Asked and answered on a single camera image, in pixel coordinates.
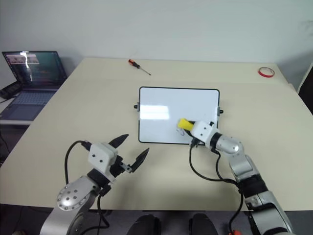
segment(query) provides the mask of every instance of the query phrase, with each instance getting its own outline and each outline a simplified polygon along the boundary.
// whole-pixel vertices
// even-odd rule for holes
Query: orange screwdriver handle
[[[128,63],[129,63],[131,66],[136,67],[137,69],[140,68],[140,65],[137,64],[137,63],[136,63],[134,60],[132,60],[132,59],[129,59],[129,60],[128,60]]]

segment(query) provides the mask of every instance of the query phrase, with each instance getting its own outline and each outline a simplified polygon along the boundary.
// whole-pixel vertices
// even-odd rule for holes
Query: floor
[[[11,150],[23,135],[25,127],[1,127],[1,134]],[[6,147],[1,140],[1,161],[7,156]],[[24,230],[27,235],[39,235],[41,226],[48,217],[52,208],[35,208],[26,206],[0,205],[0,234],[11,235],[14,231]],[[188,235],[189,219],[199,211],[112,211],[107,216],[110,227],[101,230],[101,235],[125,235],[131,225],[145,214],[153,214],[162,222],[163,235]],[[214,223],[220,235],[228,233],[227,223],[233,211],[202,211]],[[313,211],[287,211],[287,215],[297,235],[308,235],[312,232]],[[98,224],[98,214],[95,211],[88,212],[84,221],[84,227],[88,228]],[[243,212],[239,214],[233,223],[233,228],[243,235],[251,235],[247,217]],[[95,235],[96,230],[86,233]]]

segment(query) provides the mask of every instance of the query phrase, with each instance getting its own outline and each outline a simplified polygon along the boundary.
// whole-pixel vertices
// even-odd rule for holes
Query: white wall
[[[68,73],[85,56],[279,65],[306,56],[306,67],[313,0],[0,0],[0,50],[57,50]],[[0,87],[13,81],[0,56]]]

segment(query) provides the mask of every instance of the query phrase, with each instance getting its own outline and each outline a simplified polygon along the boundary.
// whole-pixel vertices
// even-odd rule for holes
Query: yellow object
[[[184,118],[181,118],[181,119],[179,120],[179,123],[178,123],[178,127],[179,127],[180,129],[184,129],[184,130],[187,130],[187,131],[191,131],[193,126],[194,126],[193,124],[191,124],[190,122],[188,122],[188,121],[187,121],[186,119],[184,119]]]

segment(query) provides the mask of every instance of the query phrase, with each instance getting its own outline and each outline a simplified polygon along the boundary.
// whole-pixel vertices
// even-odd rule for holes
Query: beige table
[[[188,146],[138,142],[141,86],[216,88],[224,114],[220,130],[239,138],[269,189],[285,210],[313,210],[313,117],[274,64],[196,63],[138,60],[152,76],[125,59],[87,58],[23,135],[0,169],[0,202],[54,207],[65,184],[64,155],[75,140],[110,141],[128,133],[119,147],[126,163],[145,148],[150,152],[134,174],[120,175],[102,199],[106,209],[235,210],[237,190],[205,181],[188,164]],[[258,75],[261,66],[275,70],[272,79]],[[195,168],[215,176],[216,155],[199,147]],[[69,179],[91,169],[87,152],[75,147]],[[225,158],[221,174],[231,173]]]

